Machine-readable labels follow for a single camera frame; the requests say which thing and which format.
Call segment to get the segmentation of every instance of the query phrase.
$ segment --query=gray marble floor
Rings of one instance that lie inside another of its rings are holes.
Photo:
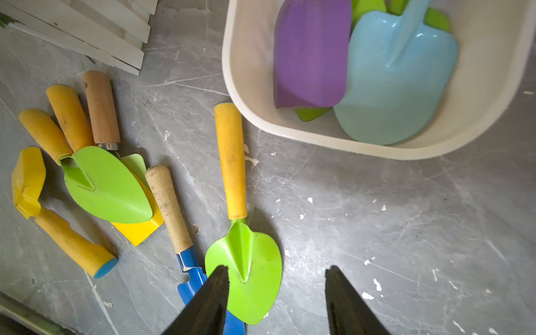
[[[13,208],[11,171],[20,150],[35,145],[17,115],[51,111],[51,84],[83,92],[84,71],[108,73],[122,152],[170,166],[204,253],[229,227],[212,112],[228,99],[220,59],[226,9],[224,0],[160,0],[139,77],[0,30],[0,291],[85,335],[159,334],[182,310],[176,286],[187,276],[164,226],[134,248],[73,203],[46,157],[43,202],[119,257],[94,280]],[[324,271],[337,264],[374,298],[367,302],[392,334],[535,334],[536,95],[523,91],[536,92],[536,53],[489,131],[423,161],[329,150],[245,122],[249,155],[259,160],[247,162],[250,225],[290,255],[272,310],[248,333],[328,334]]]

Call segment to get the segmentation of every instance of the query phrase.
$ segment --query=white paint speck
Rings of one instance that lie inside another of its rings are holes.
[[[367,300],[373,300],[374,297],[371,296],[370,294],[368,294],[367,292],[363,292],[363,294],[361,294],[361,296],[363,297],[363,299],[367,299]]]
[[[257,166],[257,164],[259,164],[259,160],[255,158],[244,156],[244,160],[249,160],[250,162],[253,163],[253,166]]]
[[[460,325],[456,321],[452,320],[452,323],[457,325],[458,328],[460,328],[460,332],[465,333],[465,330],[462,327],[460,327]]]
[[[374,278],[374,284],[376,284],[376,291],[382,290],[382,285],[379,284],[379,282]]]

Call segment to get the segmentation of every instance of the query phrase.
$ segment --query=plastic basin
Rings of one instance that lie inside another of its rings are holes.
[[[230,0],[222,51],[233,102],[269,133],[333,149],[400,160],[436,157],[484,133],[508,107],[523,76],[536,27],[536,0],[439,0],[460,54],[434,118],[402,143],[356,142],[333,112],[303,122],[273,102],[273,33],[283,0]]]

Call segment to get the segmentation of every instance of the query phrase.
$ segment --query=green trowel blade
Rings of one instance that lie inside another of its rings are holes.
[[[259,323],[276,300],[281,285],[281,253],[273,238],[254,233],[244,219],[233,220],[227,236],[205,256],[206,274],[218,265],[229,267],[227,309],[247,324]]]
[[[90,214],[121,224],[145,222],[153,216],[132,172],[106,150],[88,146],[61,163],[69,193]]]
[[[145,166],[145,160],[143,159],[142,155],[139,153],[133,153],[132,155],[121,157],[119,159],[121,160],[121,163],[125,164],[130,172],[134,173],[134,175],[138,177],[138,179],[140,179],[145,186],[147,186],[147,188],[150,188],[149,184],[147,184],[147,181],[145,180],[147,167]]]

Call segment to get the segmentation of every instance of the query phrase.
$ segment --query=green trowel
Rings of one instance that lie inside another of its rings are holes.
[[[227,309],[247,324],[259,323],[276,300],[281,286],[281,253],[266,234],[246,224],[245,162],[242,116],[232,103],[214,108],[224,177],[227,210],[232,221],[227,236],[214,242],[205,256],[206,274],[218,265],[229,267]]]

